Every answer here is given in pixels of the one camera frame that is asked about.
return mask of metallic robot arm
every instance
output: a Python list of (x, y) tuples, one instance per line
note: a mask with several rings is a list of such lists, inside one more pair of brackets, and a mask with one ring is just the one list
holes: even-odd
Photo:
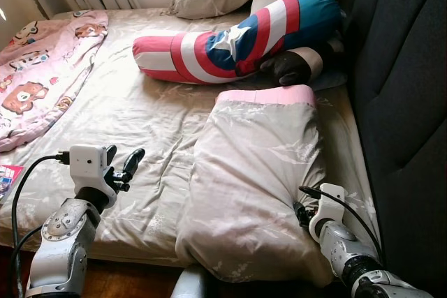
[[(344, 198), (341, 186), (324, 183), (321, 190), (340, 200)], [(309, 232), (320, 244), (334, 275), (351, 290), (352, 298), (432, 298), (386, 271), (376, 253), (342, 224), (343, 212), (341, 205), (322, 195), (318, 211), (309, 222)]]
[(113, 206), (129, 182), (144, 149), (135, 150), (122, 172), (110, 166), (116, 146), (75, 145), (65, 164), (75, 182), (75, 198), (67, 199), (42, 226), (42, 243), (31, 263), (25, 297), (80, 297), (87, 254), (104, 209)]

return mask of pink blanket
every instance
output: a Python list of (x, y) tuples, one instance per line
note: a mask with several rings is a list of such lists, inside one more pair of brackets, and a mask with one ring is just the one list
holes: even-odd
[(35, 21), (0, 52), (0, 151), (45, 133), (75, 100), (105, 35), (104, 11)]

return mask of bed sheet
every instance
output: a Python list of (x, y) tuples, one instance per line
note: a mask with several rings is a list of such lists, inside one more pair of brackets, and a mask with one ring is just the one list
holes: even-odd
[[(229, 89), (266, 89), (256, 77), (241, 82), (198, 86), (160, 82), (144, 76), (133, 61), (132, 43), (152, 29), (222, 30), (242, 21), (247, 11), (214, 19), (183, 20), (164, 9), (109, 10), (109, 33), (96, 54), (90, 76), (65, 115), (37, 140), (0, 154), (0, 163), (29, 166), (37, 158), (73, 144), (116, 144), (113, 161), (122, 167), (138, 147), (146, 156), (131, 189), (103, 212), (91, 258), (183, 267), (175, 254), (176, 222), (188, 195), (193, 146), (215, 98)], [(317, 93), (328, 159), (328, 182), (341, 184), (347, 200), (378, 232), (357, 128), (346, 89)], [(73, 197), (68, 166), (41, 163), (30, 176), (17, 206), (20, 234), (39, 226), (61, 203)], [(0, 244), (12, 245), (12, 196), (0, 209)], [(360, 236), (359, 225), (346, 222)], [(36, 250), (33, 237), (27, 250)]]

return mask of captain america pillow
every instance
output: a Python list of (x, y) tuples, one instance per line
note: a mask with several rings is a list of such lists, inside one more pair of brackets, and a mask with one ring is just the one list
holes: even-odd
[(141, 71), (159, 80), (232, 82), (279, 52), (326, 41), (341, 18), (336, 0), (277, 0), (227, 31), (160, 31), (137, 38), (133, 56)]

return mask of bed frame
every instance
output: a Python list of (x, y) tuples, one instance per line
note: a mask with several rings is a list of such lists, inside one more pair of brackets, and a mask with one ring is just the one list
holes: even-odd
[(339, 0), (389, 270), (446, 292), (446, 0)]

